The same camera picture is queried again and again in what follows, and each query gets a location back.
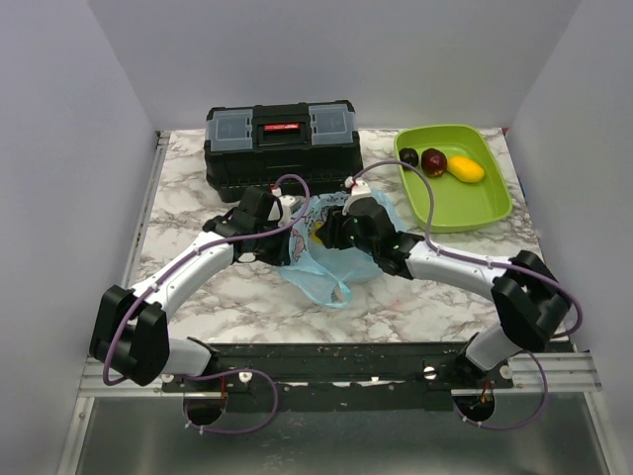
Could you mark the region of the blue plastic bag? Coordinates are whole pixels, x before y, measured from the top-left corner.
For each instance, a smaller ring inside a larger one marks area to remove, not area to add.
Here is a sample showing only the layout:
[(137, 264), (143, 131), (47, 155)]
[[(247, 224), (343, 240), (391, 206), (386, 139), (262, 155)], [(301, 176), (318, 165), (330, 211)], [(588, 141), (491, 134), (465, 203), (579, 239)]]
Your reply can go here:
[[(342, 308), (351, 302), (351, 284), (383, 274), (370, 255), (355, 247), (327, 249), (311, 240), (310, 232), (324, 222), (326, 210), (341, 206), (344, 201), (342, 192), (312, 197), (308, 210), (290, 230), (290, 263), (278, 268), (283, 279), (301, 289), (313, 302), (331, 308)], [(335, 290), (345, 294), (348, 300), (336, 303), (332, 298)]]

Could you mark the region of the dark purple fake fruit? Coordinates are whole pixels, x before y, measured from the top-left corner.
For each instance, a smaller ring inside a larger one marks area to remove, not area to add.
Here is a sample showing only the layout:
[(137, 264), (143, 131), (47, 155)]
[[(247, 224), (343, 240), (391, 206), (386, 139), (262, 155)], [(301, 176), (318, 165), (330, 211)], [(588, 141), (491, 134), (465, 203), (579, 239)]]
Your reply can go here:
[(419, 167), (419, 155), (414, 148), (404, 147), (399, 150), (400, 161), (412, 167)]

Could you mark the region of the red fake fruit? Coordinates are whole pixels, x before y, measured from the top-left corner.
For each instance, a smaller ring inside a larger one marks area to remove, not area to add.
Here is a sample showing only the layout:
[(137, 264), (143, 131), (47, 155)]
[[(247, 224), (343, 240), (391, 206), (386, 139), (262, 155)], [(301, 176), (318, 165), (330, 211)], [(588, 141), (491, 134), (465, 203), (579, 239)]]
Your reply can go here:
[(422, 171), (431, 178), (442, 176), (448, 167), (446, 155), (436, 148), (428, 148), (420, 155)]

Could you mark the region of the yellow fake lemon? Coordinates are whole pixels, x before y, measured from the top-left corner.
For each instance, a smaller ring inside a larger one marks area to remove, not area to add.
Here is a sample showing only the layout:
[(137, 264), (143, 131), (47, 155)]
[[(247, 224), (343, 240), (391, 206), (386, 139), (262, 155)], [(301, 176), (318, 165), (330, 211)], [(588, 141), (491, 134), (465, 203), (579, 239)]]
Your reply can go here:
[(486, 171), (480, 164), (462, 155), (454, 155), (447, 159), (447, 171), (464, 183), (478, 183), (486, 176)]

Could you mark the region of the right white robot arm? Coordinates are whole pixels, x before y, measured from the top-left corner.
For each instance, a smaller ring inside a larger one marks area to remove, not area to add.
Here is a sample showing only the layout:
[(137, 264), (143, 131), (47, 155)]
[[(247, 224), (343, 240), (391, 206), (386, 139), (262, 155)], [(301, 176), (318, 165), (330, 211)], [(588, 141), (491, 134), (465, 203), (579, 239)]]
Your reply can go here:
[(397, 230), (373, 198), (355, 202), (348, 211), (331, 208), (314, 235), (328, 249), (364, 252), (386, 274), (437, 281), (493, 302), (497, 323), (471, 337), (451, 365), (457, 380), (469, 388), (480, 386), (513, 355), (543, 351), (572, 306), (536, 254), (523, 250), (496, 262), (433, 249), (427, 238)]

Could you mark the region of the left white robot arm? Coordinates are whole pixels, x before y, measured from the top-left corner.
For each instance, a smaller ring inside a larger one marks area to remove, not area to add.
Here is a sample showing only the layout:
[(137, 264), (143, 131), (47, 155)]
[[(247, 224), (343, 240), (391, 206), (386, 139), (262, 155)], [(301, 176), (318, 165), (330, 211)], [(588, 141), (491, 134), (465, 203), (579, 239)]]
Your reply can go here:
[(200, 287), (246, 253), (271, 265), (288, 263), (288, 225), (302, 204), (278, 188), (247, 188), (236, 207), (207, 220), (165, 267), (129, 289), (114, 285), (105, 291), (90, 356), (105, 371), (139, 386), (173, 375), (199, 391), (212, 389), (220, 376), (217, 351), (193, 337), (171, 337), (169, 321)]

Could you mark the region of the green plastic tray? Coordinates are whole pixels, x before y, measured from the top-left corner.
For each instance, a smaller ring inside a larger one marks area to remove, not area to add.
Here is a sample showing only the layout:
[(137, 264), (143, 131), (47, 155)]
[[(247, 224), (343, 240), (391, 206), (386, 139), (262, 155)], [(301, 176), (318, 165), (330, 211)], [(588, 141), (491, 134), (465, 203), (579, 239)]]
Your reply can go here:
[(466, 125), (434, 125), (404, 130), (394, 139), (395, 153), (430, 148), (447, 158), (463, 156), (484, 170), (477, 183), (466, 183), (450, 172), (429, 178), (434, 200), (431, 229), (435, 233), (473, 231), (506, 218), (512, 201), (497, 160), (482, 134)]

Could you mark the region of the black plastic toolbox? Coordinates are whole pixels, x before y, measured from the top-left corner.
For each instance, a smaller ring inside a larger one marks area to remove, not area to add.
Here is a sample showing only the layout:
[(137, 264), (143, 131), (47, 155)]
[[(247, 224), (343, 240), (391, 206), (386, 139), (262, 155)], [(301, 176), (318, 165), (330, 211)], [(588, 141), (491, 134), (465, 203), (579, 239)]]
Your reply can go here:
[(286, 173), (301, 176), (313, 195), (335, 192), (363, 168), (355, 110), (347, 100), (213, 108), (204, 159), (207, 183), (225, 203)]

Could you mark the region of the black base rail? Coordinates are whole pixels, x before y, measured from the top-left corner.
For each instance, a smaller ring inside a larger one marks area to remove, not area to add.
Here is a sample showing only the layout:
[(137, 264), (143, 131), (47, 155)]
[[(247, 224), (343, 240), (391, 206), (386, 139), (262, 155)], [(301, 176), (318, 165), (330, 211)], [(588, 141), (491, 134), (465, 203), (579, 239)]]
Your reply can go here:
[(176, 376), (166, 393), (196, 408), (223, 398), (232, 412), (450, 411), (453, 396), (497, 394), (515, 386), (509, 360), (485, 375), (463, 367), (463, 343), (219, 344), (212, 381)]

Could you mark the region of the aluminium frame rail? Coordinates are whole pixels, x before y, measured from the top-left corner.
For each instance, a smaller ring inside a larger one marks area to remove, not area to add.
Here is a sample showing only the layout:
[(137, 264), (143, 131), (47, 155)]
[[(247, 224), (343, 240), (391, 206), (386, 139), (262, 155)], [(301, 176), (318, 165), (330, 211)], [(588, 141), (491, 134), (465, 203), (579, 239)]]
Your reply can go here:
[[(169, 326), (210, 347), (250, 343), (458, 343), (496, 321), (493, 305), (441, 283), (381, 276), (353, 286), (342, 309), (313, 303), (272, 268), (245, 260), (212, 278)], [(604, 474), (588, 398), (591, 356), (556, 340), (509, 359), (515, 386), (491, 394), (479, 427), (454, 410), (232, 412), (196, 408), (146, 386), (107, 386), (89, 359), (80, 378), (62, 474)]]

